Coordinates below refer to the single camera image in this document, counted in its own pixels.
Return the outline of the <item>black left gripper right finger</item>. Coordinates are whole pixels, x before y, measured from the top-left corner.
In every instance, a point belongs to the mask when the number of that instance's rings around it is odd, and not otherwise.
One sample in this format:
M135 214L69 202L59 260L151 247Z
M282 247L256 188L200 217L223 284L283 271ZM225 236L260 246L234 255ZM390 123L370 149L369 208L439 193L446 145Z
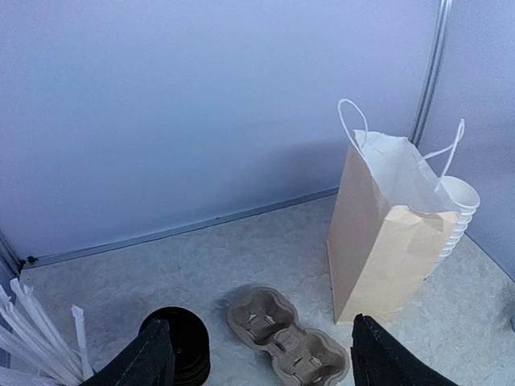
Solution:
M425 365L368 315L354 318L351 359L356 386L454 384Z

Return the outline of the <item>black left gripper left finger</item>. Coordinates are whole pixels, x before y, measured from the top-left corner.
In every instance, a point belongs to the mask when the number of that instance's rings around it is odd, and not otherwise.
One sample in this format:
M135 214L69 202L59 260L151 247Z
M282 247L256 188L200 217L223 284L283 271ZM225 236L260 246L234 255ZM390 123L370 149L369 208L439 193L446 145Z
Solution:
M173 385L175 355L169 323L154 320L118 356L86 381L89 386Z

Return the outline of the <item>brown paper takeout bag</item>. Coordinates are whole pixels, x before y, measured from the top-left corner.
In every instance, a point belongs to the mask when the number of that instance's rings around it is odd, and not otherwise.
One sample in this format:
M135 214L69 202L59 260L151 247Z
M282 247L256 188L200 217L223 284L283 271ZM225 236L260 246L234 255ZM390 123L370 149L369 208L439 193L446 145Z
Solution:
M464 135L421 155L406 137L346 128L349 145L327 253L334 322L357 314L393 321L433 271L461 210L429 159L452 162Z

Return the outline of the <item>stack of black cup lids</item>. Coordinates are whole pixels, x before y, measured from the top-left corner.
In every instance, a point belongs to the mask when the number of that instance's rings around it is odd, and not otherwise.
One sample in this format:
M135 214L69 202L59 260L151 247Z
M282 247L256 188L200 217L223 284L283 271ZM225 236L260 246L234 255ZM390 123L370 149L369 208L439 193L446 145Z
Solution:
M171 346L175 355L174 385L203 385L211 371L208 329L190 310L168 306L149 314L139 328L141 334L155 319L169 324Z

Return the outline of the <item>brown cardboard cup carrier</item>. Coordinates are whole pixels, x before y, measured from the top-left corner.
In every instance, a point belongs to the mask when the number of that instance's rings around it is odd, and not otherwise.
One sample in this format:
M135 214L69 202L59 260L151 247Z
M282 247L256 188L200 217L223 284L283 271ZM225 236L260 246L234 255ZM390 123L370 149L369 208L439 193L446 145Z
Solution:
M325 332L301 326L294 305L276 289L260 286L237 298L227 323L246 346L270 355L285 385L336 385L349 372L347 351Z

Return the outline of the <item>stack of white paper cups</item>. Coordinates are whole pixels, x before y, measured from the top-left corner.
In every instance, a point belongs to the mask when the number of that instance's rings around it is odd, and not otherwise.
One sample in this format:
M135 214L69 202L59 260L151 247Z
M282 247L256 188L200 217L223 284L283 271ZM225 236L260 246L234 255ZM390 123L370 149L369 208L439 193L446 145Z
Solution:
M426 277L429 277L438 266L451 255L455 246L468 228L468 225L471 223L477 208L480 206L479 194L470 184L462 179L446 175L441 178L441 185L453 202L459 207L459 217L447 243L444 245L439 257Z

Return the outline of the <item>right aluminium corner post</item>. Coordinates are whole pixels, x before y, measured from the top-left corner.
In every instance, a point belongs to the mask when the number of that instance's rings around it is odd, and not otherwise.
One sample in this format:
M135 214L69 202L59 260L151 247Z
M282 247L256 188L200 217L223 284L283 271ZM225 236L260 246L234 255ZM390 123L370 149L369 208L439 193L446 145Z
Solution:
M418 103L418 110L414 121L414 128L410 135L410 142L415 146L419 146L422 140L423 130L426 126L426 120L428 118L431 103L433 101L435 87L443 58L443 52L447 40L447 28L451 15L452 5L452 0L439 1L435 33L431 46L426 78L422 86L422 92Z

